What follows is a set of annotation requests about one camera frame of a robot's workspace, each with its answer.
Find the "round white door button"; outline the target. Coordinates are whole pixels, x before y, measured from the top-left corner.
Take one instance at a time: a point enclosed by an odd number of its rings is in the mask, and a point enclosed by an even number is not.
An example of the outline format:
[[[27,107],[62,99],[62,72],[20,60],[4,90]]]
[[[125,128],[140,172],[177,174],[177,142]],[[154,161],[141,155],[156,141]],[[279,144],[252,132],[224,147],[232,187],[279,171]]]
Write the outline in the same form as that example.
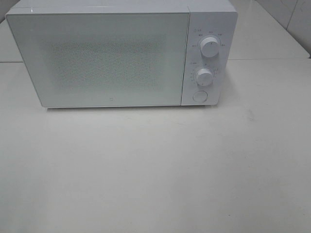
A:
[[[208,94],[205,91],[197,91],[193,94],[193,100],[198,103],[204,103],[207,101]]]

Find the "white timer knob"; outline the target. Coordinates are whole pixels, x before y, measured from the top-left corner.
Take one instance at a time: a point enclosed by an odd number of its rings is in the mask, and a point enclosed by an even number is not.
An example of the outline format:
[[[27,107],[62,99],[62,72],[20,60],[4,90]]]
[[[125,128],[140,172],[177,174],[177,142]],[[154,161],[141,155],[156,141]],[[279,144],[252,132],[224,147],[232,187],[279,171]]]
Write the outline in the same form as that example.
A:
[[[210,69],[203,68],[197,71],[195,79],[199,86],[209,86],[213,83],[214,75]]]

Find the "white microwave door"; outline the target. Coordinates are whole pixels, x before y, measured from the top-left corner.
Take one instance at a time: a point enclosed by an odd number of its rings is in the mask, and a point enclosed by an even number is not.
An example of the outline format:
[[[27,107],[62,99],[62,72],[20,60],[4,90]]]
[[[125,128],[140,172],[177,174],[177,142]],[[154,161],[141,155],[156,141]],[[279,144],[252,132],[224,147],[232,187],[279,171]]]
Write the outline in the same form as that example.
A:
[[[179,105],[189,14],[9,15],[44,107]]]

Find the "white microwave oven body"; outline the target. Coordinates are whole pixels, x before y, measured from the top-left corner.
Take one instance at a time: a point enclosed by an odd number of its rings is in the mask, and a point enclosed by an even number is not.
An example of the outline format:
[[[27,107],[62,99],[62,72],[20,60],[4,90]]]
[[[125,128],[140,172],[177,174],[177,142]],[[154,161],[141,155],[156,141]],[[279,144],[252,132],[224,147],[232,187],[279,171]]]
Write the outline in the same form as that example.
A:
[[[238,19],[236,9],[227,0],[21,0],[5,17],[7,20],[9,15],[173,13],[189,14],[181,102],[175,106],[215,105]],[[211,58],[204,57],[198,45],[208,35],[220,40],[219,53]],[[214,75],[209,86],[199,86],[196,82],[195,75],[203,68],[210,69]],[[197,91],[207,92],[206,102],[193,100]]]

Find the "white upper power knob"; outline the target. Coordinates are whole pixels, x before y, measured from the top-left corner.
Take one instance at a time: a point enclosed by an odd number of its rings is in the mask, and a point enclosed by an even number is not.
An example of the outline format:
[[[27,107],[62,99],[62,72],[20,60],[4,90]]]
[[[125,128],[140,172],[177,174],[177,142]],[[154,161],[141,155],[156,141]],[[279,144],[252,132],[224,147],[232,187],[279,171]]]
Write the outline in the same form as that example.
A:
[[[220,50],[220,40],[214,35],[208,35],[199,42],[201,54],[206,58],[216,56]]]

